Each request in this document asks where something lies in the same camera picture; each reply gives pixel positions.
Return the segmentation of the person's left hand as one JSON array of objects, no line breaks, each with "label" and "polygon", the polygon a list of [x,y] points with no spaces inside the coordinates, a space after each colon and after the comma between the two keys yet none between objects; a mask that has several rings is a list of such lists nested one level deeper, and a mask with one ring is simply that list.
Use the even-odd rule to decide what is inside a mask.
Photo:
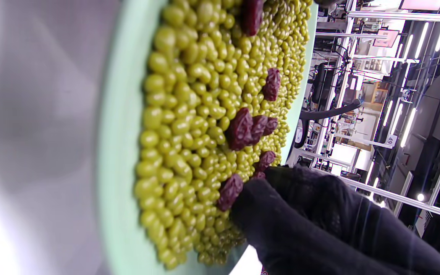
[{"label": "person's left hand", "polygon": [[249,180],[230,218],[269,275],[440,275],[440,253],[390,210],[308,167]]}]

